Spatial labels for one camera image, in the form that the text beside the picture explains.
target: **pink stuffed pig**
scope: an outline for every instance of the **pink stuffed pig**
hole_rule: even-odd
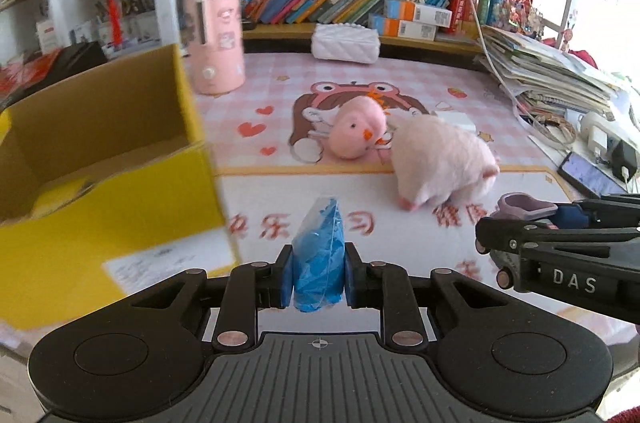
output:
[[[356,159],[376,144],[386,131],[385,112],[368,96],[356,96],[340,107],[328,145],[343,159]]]
[[[479,137],[435,116],[414,116],[398,125],[391,148],[400,204],[413,211],[478,202],[500,173]]]

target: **pink cylindrical container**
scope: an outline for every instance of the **pink cylindrical container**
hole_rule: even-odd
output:
[[[244,83],[240,0],[184,0],[193,85],[223,94]]]

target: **pink checkered tablecloth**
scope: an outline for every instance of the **pink checkered tablecloth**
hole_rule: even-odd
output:
[[[247,54],[245,61],[241,88],[197,98],[218,167],[337,163],[322,150],[322,133],[341,104],[372,92],[392,114],[464,112],[501,164],[552,166],[484,72],[389,58],[364,66],[306,53]],[[361,162],[388,161],[389,147],[390,142]]]

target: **yellow cardboard box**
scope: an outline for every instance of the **yellow cardboard box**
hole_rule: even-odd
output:
[[[122,298],[105,262],[224,225],[175,46],[88,70],[0,115],[0,320],[17,329]]]

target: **blue plastic bag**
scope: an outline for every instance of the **blue plastic bag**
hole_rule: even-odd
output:
[[[344,289],[344,232],[338,202],[318,199],[293,239],[294,305],[310,313],[337,304]]]

